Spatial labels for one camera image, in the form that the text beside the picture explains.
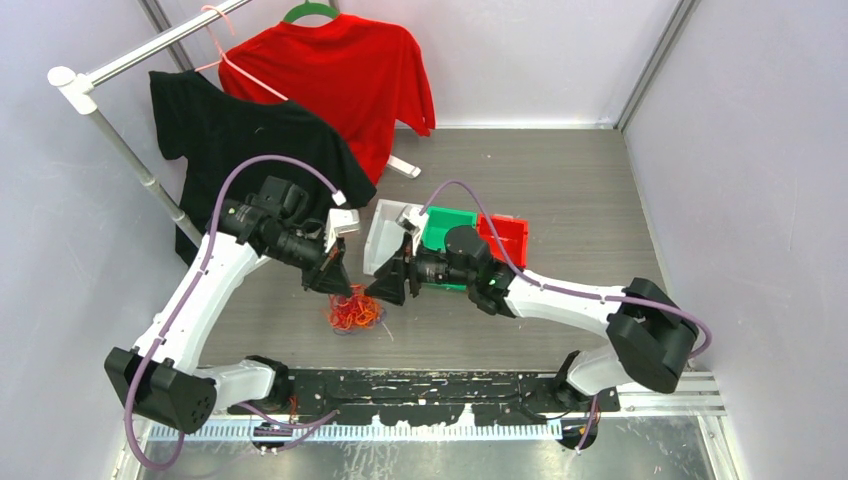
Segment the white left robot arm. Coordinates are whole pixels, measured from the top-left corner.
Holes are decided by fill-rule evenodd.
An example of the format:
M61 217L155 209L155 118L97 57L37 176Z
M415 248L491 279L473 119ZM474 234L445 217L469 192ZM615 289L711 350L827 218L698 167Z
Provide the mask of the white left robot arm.
M193 434L218 411L290 406L293 382L283 363L260 355L217 367L199 360L233 292L268 260L298 269L305 290L352 295L343 236L358 230L359 213L332 208L325 222L297 223L306 200L300 187L270 177L258 193L218 206L218 220L164 310L131 349L107 355L105 371L131 416Z

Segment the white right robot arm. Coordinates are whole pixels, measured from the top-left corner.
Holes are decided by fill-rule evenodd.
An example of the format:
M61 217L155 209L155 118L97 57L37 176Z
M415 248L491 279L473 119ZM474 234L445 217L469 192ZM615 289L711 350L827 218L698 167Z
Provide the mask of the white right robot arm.
M571 411L631 382L674 392L699 336L696 323L649 280L600 287L540 276L498 259L467 226L448 231L444 250L417 246L404 235L365 293L401 306L425 284L462 284L469 300L489 315L549 320L604 338L602 347L570 353L557 371L553 393Z

